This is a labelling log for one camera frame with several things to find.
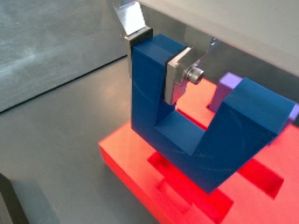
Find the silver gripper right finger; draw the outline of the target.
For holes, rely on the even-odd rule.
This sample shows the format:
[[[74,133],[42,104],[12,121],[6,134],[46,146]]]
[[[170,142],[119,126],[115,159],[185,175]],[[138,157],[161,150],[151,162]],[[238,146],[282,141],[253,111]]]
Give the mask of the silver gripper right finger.
[[[201,60],[218,44],[218,39],[201,32],[198,40],[199,43],[194,46],[187,45],[167,63],[163,98],[170,105],[183,96],[187,84],[198,85],[205,76]]]

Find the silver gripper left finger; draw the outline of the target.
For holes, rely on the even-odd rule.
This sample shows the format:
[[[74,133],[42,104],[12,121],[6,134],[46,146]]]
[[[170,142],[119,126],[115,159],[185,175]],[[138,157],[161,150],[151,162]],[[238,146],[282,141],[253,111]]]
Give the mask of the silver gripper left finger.
[[[124,39],[128,69],[132,69],[132,48],[154,36],[154,29],[146,25],[142,6],[136,0],[111,0],[111,6]]]

